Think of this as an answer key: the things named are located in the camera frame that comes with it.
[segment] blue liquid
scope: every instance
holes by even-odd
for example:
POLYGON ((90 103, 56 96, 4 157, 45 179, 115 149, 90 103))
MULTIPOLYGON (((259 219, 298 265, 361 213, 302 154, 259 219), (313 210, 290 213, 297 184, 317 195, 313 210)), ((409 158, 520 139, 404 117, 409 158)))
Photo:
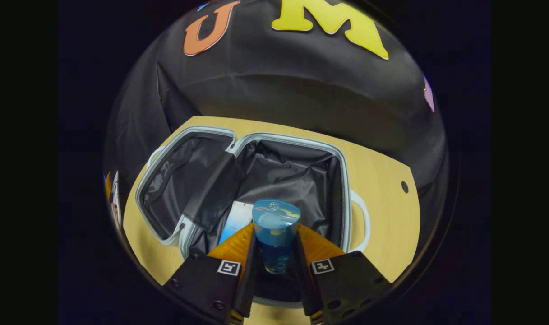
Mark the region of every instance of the blue liquid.
POLYGON ((282 274, 288 266, 291 253, 290 246, 271 246, 259 241, 260 253, 264 262, 264 268, 270 274, 282 274))
POLYGON ((282 274, 286 271, 299 218, 300 209, 287 202, 261 199, 254 203, 254 232, 268 273, 282 274))

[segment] letter m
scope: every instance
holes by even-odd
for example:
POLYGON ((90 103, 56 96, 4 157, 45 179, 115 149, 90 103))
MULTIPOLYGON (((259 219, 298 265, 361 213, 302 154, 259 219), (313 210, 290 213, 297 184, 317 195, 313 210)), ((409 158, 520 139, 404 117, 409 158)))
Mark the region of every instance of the letter m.
POLYGON ((318 24, 328 34, 334 34, 347 21, 351 28, 345 31, 346 38, 375 54, 388 60, 375 22, 359 10, 347 5, 330 5, 325 0, 282 0, 280 18, 272 22, 277 31, 309 31, 312 22, 304 18, 307 9, 318 24))

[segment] wooden surface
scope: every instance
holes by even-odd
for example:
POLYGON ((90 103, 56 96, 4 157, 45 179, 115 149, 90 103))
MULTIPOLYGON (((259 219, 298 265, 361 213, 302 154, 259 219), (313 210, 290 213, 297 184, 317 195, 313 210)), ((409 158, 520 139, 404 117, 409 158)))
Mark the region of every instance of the wooden surface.
MULTIPOLYGON (((406 165, 368 148, 331 136, 299 128, 258 121, 225 117, 194 116, 177 129, 163 144, 186 127, 208 126, 233 130, 237 139, 252 132, 272 132, 297 136, 333 144, 346 158, 351 189, 365 201, 371 216, 371 239, 364 255, 393 282, 404 271, 415 255, 419 239, 419 198, 411 170, 406 165), (405 181, 409 192, 404 193, 405 181)), ((182 264, 178 247, 162 245, 150 232, 134 200, 136 187, 146 166, 130 190, 124 210, 123 227, 138 261, 160 284, 165 284, 182 264)), ((364 237, 361 209, 352 203, 351 247, 359 245, 364 237)), ((249 324, 309 324, 302 309, 284 309, 252 304, 249 324)))

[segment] open suitcase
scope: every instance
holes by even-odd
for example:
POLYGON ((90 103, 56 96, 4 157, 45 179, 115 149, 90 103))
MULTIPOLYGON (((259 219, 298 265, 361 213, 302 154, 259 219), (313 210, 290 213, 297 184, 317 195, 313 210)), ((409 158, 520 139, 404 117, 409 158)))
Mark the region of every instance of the open suitcase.
MULTIPOLYGON (((225 128, 189 127, 153 152, 136 190, 153 235, 179 247, 184 259, 218 245, 233 201, 254 204, 260 198, 298 206, 300 222, 343 251, 363 251, 369 242, 369 212, 349 187, 342 152, 315 140, 258 132, 237 141, 225 128), (352 249, 351 200, 365 224, 362 243, 352 249)), ((292 260, 283 276, 261 270, 256 301, 301 307, 295 280, 292 260)))

